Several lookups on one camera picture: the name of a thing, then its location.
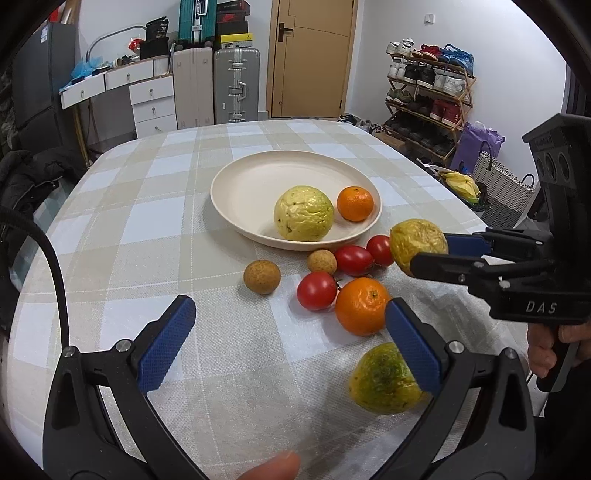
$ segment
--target suitcase handle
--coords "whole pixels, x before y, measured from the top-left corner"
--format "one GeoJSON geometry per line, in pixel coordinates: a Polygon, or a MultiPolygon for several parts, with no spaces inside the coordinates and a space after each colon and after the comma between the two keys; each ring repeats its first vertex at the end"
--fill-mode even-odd
{"type": "Polygon", "coordinates": [[[246,83],[238,82],[238,85],[242,87],[242,96],[238,99],[238,101],[242,102],[246,98],[246,83]]]}

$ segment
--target wooden door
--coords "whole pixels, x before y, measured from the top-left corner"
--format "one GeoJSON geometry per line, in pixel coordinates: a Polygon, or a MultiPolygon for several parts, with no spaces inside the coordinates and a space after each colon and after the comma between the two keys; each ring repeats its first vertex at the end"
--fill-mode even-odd
{"type": "Polygon", "coordinates": [[[336,118],[345,81],[352,0],[280,0],[271,116],[336,118]]]}

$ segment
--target desk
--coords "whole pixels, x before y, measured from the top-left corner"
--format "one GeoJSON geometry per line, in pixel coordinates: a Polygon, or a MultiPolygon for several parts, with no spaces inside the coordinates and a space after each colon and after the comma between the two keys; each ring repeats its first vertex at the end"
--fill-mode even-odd
{"type": "MultiPolygon", "coordinates": [[[[366,480],[421,414],[417,407],[376,416],[348,397],[359,358],[388,335],[354,337],[332,311],[303,310],[294,295],[307,274],[306,254],[246,239],[209,198],[214,175],[227,163],[280,149],[330,155],[371,178],[384,211],[360,245],[408,218],[432,220],[446,232],[485,228],[413,162],[349,124],[247,122],[136,140],[97,160],[48,232],[66,283],[71,342],[83,352],[108,349],[134,338],[176,295],[189,295],[197,305],[195,327],[149,398],[199,467],[212,480],[233,480],[274,452],[296,449],[302,478],[366,480]],[[281,284],[268,297],[242,282],[244,268],[257,259],[281,269],[281,284]]],[[[510,346],[524,356],[526,326],[492,320],[465,287],[410,278],[395,265],[375,275],[446,340],[482,353],[510,346]]],[[[37,254],[3,379],[9,425],[37,461],[59,337],[53,283],[37,254]]],[[[121,442],[137,455],[110,394],[105,403],[121,442]]],[[[459,421],[443,453],[452,451],[465,424],[459,421]]]]}

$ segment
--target finger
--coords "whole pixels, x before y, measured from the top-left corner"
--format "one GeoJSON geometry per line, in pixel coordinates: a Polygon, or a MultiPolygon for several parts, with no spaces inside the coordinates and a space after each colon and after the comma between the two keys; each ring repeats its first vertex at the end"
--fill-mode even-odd
{"type": "Polygon", "coordinates": [[[238,477],[238,480],[294,480],[300,471],[300,456],[281,452],[268,462],[258,465],[238,477]]]}
{"type": "Polygon", "coordinates": [[[527,358],[532,372],[539,377],[541,375],[538,372],[548,371],[556,365],[556,354],[552,350],[537,345],[528,348],[527,358]]]}
{"type": "Polygon", "coordinates": [[[591,340],[581,342],[579,350],[577,351],[577,360],[579,363],[589,360],[591,358],[591,340]]]}
{"type": "Polygon", "coordinates": [[[530,323],[527,328],[527,341],[530,345],[551,349],[554,346],[554,334],[546,325],[530,323]]]}
{"type": "Polygon", "coordinates": [[[563,325],[558,331],[558,336],[563,343],[591,340],[591,322],[582,325],[563,325]]]}

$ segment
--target red tomato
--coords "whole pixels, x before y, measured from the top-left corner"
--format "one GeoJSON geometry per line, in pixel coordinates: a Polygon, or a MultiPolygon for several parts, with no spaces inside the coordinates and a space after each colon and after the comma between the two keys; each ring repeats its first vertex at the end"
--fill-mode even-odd
{"type": "Polygon", "coordinates": [[[336,264],[341,272],[352,277],[365,275],[374,264],[374,258],[365,248],[347,245],[335,252],[336,264]]]}
{"type": "Polygon", "coordinates": [[[392,252],[390,251],[390,237],[387,235],[376,235],[369,239],[366,247],[372,254],[377,265],[389,267],[394,263],[392,252]]]}
{"type": "Polygon", "coordinates": [[[326,272],[313,272],[306,275],[297,287],[297,299],[307,310],[323,310],[333,303],[336,297],[336,282],[326,272]]]}

